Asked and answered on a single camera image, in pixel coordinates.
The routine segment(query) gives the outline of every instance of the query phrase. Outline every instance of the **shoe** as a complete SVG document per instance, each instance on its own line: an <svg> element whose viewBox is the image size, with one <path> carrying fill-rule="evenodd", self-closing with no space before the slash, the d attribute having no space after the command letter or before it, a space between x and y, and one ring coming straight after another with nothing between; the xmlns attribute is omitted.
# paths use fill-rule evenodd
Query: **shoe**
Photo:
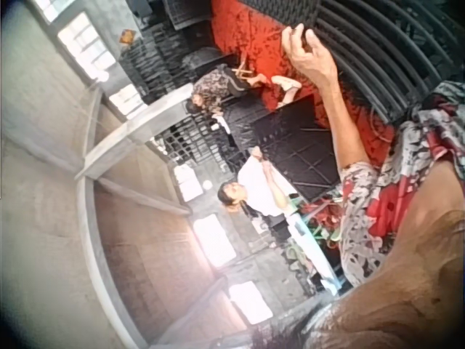
<svg viewBox="0 0 465 349"><path fill-rule="evenodd" d="M296 89L302 88L302 84L300 82L290 79L290 78L286 78L285 76L279 76L279 75L273 76L271 78L271 81L274 84L280 85L283 88L284 92L287 92L288 90L292 88L296 88Z"/></svg>

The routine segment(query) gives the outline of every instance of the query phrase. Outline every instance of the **floral shirt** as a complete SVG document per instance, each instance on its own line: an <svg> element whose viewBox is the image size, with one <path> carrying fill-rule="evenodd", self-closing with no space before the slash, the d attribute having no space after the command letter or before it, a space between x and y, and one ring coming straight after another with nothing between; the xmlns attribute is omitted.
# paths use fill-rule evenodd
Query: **floral shirt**
<svg viewBox="0 0 465 349"><path fill-rule="evenodd" d="M226 75L216 68L202 76L194 84L193 95L202 96L205 103L205 112L215 114L221 110L222 99L230 95L227 83Z"/></svg>
<svg viewBox="0 0 465 349"><path fill-rule="evenodd" d="M437 160L451 154L464 181L464 126L465 84L444 82L402 124L381 171L363 162L342 170L341 261L353 286L383 263L413 195Z"/></svg>

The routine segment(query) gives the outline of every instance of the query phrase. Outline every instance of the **window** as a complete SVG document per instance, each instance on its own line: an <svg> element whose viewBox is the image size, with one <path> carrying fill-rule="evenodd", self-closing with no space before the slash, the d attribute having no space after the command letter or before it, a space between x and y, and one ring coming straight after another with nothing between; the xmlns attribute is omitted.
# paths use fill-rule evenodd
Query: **window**
<svg viewBox="0 0 465 349"><path fill-rule="evenodd" d="M83 12L58 33L58 38L91 79L116 63Z"/></svg>
<svg viewBox="0 0 465 349"><path fill-rule="evenodd" d="M115 93L110 97L110 101L126 115L128 120L134 118L138 113L146 109L147 105L143 103L140 98L139 92L136 90L133 84L130 84L120 92Z"/></svg>
<svg viewBox="0 0 465 349"><path fill-rule="evenodd" d="M202 186L195 175L195 171L189 165L176 166L174 176L176 176L184 201L188 202L203 194Z"/></svg>
<svg viewBox="0 0 465 349"><path fill-rule="evenodd" d="M231 286L230 296L251 325L273 317L271 309L253 281Z"/></svg>
<svg viewBox="0 0 465 349"><path fill-rule="evenodd" d="M44 17L53 22L58 15L73 3L74 0L34 0Z"/></svg>
<svg viewBox="0 0 465 349"><path fill-rule="evenodd" d="M203 252L215 267L221 267L236 256L234 247L215 214L196 220L194 231Z"/></svg>

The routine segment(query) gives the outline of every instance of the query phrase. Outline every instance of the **pants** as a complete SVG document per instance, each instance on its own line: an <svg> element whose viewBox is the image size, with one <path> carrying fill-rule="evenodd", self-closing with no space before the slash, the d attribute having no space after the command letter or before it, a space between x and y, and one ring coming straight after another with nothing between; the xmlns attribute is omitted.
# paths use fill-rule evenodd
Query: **pants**
<svg viewBox="0 0 465 349"><path fill-rule="evenodd" d="M218 69L226 76L228 80L227 89L234 97L242 97L250 90L251 86L240 80L225 64L218 66Z"/></svg>

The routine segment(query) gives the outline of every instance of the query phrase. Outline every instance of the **cable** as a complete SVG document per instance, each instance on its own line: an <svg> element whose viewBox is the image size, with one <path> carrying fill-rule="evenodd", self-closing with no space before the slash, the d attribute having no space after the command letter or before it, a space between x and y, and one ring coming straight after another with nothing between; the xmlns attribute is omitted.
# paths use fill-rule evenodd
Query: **cable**
<svg viewBox="0 0 465 349"><path fill-rule="evenodd" d="M380 140L386 142L386 143L391 143L391 140L388 140L387 138L383 137L378 131L375 130L375 126L373 124L373 115L374 115L374 111L375 109L373 107L371 107L371 112L370 112L370 116L369 116L369 121L370 121L370 128L371 128L371 131L373 131L373 133L375 134L375 136L377 136Z"/></svg>

